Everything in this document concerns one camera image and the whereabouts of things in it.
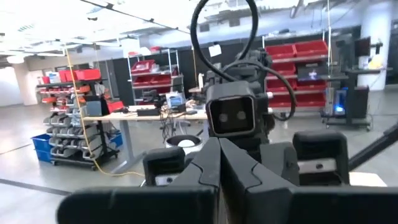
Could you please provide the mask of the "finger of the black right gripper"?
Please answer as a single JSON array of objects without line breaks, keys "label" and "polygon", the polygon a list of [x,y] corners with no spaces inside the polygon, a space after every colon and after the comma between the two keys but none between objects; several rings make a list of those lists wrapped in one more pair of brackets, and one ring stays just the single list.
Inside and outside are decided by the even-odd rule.
[{"label": "finger of the black right gripper", "polygon": [[202,176],[208,165],[208,153],[204,149],[198,151],[185,169],[189,175]]},{"label": "finger of the black right gripper", "polygon": [[259,160],[253,167],[256,187],[292,187],[299,185],[297,153],[289,142],[261,144]]}]

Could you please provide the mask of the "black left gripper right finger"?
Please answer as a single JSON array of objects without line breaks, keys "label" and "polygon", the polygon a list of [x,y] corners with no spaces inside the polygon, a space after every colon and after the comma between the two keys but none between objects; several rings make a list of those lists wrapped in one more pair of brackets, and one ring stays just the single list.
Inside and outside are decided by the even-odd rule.
[{"label": "black left gripper right finger", "polygon": [[228,224],[287,224],[294,185],[220,139],[221,186]]}]

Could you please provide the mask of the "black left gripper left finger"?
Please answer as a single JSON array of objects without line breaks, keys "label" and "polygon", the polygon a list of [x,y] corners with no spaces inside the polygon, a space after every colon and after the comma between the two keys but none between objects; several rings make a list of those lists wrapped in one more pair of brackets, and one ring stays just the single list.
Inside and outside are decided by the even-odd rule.
[{"label": "black left gripper left finger", "polygon": [[209,138],[202,149],[208,153],[205,174],[192,176],[184,170],[172,182],[183,194],[177,200],[177,214],[173,224],[218,224],[221,179],[219,139]]}]

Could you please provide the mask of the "black equipment cart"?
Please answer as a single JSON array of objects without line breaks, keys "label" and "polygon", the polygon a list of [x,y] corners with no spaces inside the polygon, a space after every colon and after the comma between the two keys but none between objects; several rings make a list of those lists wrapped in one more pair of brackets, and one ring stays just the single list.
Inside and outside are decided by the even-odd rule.
[{"label": "black equipment cart", "polygon": [[371,130],[373,123],[368,120],[369,87],[356,86],[356,80],[360,75],[379,73],[380,69],[346,70],[342,75],[322,77],[322,80],[329,84],[333,82],[344,84],[344,87],[326,89],[326,96],[329,99],[320,115],[327,129],[340,126]]}]

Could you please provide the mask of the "blue plastic storage bin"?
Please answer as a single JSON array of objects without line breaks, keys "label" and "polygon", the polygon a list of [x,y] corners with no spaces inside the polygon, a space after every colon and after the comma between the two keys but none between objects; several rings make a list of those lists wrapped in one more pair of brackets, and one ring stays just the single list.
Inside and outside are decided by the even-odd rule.
[{"label": "blue plastic storage bin", "polygon": [[109,142],[116,149],[121,147],[123,145],[123,139],[122,139],[121,133],[120,132],[116,132],[116,133],[113,133],[112,135],[110,135]]},{"label": "blue plastic storage bin", "polygon": [[39,161],[51,162],[52,160],[52,155],[50,153],[52,146],[49,144],[49,139],[50,136],[48,134],[31,137]]}]

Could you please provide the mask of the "wooden workbench desk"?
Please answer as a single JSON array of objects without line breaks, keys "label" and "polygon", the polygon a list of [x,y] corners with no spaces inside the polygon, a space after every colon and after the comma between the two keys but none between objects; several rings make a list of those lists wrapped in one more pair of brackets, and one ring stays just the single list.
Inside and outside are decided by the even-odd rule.
[{"label": "wooden workbench desk", "polygon": [[187,120],[187,121],[202,121],[203,122],[203,134],[204,137],[208,137],[208,121],[204,110],[200,110],[199,113],[195,114],[188,114],[185,113],[167,113],[162,112],[162,115],[159,116],[138,116],[137,110],[139,109],[152,109],[154,106],[145,105],[145,106],[130,106],[128,113],[110,113],[105,116],[101,117],[89,117],[84,116],[81,118],[82,121],[119,121],[120,131],[124,143],[124,148],[127,151],[127,159],[114,168],[110,173],[103,171],[99,168],[99,171],[105,175],[110,176],[124,176],[124,175],[141,175],[137,172],[130,171],[130,169],[137,164],[141,158],[143,157],[144,153],[141,153],[137,156],[134,155],[133,147],[132,147],[132,140],[130,136],[129,121],[160,121],[162,118],[171,118],[173,121],[177,122],[180,120]]}]

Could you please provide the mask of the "red box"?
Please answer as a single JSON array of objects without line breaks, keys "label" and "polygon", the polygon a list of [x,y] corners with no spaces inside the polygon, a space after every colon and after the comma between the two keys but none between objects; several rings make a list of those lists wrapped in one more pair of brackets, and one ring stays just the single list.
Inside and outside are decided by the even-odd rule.
[{"label": "red box", "polygon": [[107,106],[110,113],[124,108],[124,104],[122,101],[107,101]]}]

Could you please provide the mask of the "yellow bag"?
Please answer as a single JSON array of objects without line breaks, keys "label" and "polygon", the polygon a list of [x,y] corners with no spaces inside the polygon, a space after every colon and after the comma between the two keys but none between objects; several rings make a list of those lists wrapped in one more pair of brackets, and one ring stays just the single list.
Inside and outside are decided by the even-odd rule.
[{"label": "yellow bag", "polygon": [[369,59],[368,69],[379,70],[382,68],[384,68],[384,62],[381,54],[376,54]]}]

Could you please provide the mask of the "white paper tag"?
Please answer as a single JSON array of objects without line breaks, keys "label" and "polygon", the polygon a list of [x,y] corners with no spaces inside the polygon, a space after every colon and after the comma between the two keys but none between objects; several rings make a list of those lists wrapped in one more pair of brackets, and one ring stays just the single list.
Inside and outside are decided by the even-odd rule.
[{"label": "white paper tag", "polygon": [[209,46],[208,50],[210,57],[215,57],[222,54],[221,46],[219,44]]}]

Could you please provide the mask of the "black computer monitor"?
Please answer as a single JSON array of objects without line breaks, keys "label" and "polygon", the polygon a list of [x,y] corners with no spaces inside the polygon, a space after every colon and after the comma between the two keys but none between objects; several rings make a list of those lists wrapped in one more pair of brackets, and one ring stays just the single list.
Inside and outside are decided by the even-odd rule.
[{"label": "black computer monitor", "polygon": [[355,57],[370,56],[370,51],[371,51],[371,38],[370,37],[355,40],[355,42],[354,42]]}]

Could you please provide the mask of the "rolling rack of grey bins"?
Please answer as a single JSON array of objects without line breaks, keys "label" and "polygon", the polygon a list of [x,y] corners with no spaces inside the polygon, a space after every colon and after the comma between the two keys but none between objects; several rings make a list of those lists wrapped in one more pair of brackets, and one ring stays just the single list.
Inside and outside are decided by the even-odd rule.
[{"label": "rolling rack of grey bins", "polygon": [[42,102],[51,106],[50,116],[43,124],[52,146],[51,164],[89,166],[93,170],[112,157],[118,157],[119,148],[109,142],[117,130],[109,121],[82,121],[87,116],[86,102],[100,100],[103,116],[110,114],[108,89],[100,80],[78,80],[75,70],[64,68],[48,72],[38,79],[37,88]]}]

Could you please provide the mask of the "red plastic bin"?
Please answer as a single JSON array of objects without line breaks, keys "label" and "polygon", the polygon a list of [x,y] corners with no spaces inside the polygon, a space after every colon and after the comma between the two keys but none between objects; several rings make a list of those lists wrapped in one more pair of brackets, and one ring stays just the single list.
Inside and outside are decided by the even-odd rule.
[{"label": "red plastic bin", "polygon": [[84,70],[75,70],[75,74],[78,80],[100,80],[101,72],[98,69],[84,69]]}]

